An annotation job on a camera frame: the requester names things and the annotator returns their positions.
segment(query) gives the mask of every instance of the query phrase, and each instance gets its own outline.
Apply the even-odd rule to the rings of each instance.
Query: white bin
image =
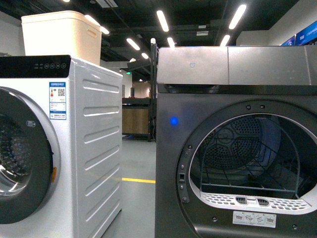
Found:
[[[100,65],[100,26],[75,11],[23,16],[25,55],[71,55]]]

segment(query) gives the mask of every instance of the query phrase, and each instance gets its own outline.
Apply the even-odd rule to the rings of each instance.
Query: ceiling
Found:
[[[101,0],[114,1],[118,7],[102,8],[100,0],[1,0],[0,11],[17,19],[45,12],[74,10],[89,14],[110,31],[102,38],[105,61],[142,59],[150,52],[151,38],[158,47],[168,46],[172,37],[176,46],[219,46],[225,34],[231,36],[228,45],[235,45],[241,31],[270,29],[299,0]],[[240,4],[247,9],[234,30],[228,25]],[[165,14],[170,31],[164,32],[156,11]],[[206,36],[197,36],[208,31]],[[133,49],[126,41],[130,37],[141,47]]]

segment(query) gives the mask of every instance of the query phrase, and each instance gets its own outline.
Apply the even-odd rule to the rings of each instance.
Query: control panel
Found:
[[[0,57],[0,78],[66,78],[70,56]]]

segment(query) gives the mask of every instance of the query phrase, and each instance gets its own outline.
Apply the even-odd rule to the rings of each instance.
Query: ceiling light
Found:
[[[143,56],[143,58],[145,58],[146,60],[149,58],[146,53],[142,53],[142,56]]]
[[[108,34],[110,33],[110,32],[109,32],[107,29],[105,29],[103,26],[100,27],[100,30],[101,30],[102,33],[104,33],[104,34],[106,34],[106,35],[108,35]]]
[[[229,39],[230,39],[230,36],[229,35],[225,35],[223,40],[222,40],[222,42],[221,42],[221,44],[220,44],[220,46],[221,47],[226,46],[228,41],[229,41]]]
[[[159,22],[160,22],[160,24],[161,24],[161,26],[163,28],[163,31],[167,32],[168,31],[168,25],[167,25],[164,13],[161,10],[159,10],[159,11],[157,11],[157,15],[158,15]]]
[[[85,15],[85,18],[87,18],[89,21],[93,22],[94,24],[100,26],[100,24],[95,19],[93,19],[90,15]]]
[[[175,48],[175,43],[171,37],[168,37],[167,41],[171,48]]]
[[[135,48],[137,51],[140,50],[140,47],[130,38],[127,39],[127,42],[133,47]]]
[[[197,31],[196,36],[207,36],[209,31]]]
[[[239,6],[238,10],[234,14],[234,17],[232,18],[232,21],[229,25],[229,29],[234,29],[236,27],[236,25],[238,24],[239,20],[241,19],[246,8],[247,8],[246,5]]]
[[[118,7],[118,5],[113,0],[96,0],[102,8],[107,7]]]

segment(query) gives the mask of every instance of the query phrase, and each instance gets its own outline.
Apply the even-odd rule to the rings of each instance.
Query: washing machine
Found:
[[[158,61],[155,238],[317,237],[317,47]]]
[[[121,210],[122,75],[0,58],[0,238],[100,238]]]

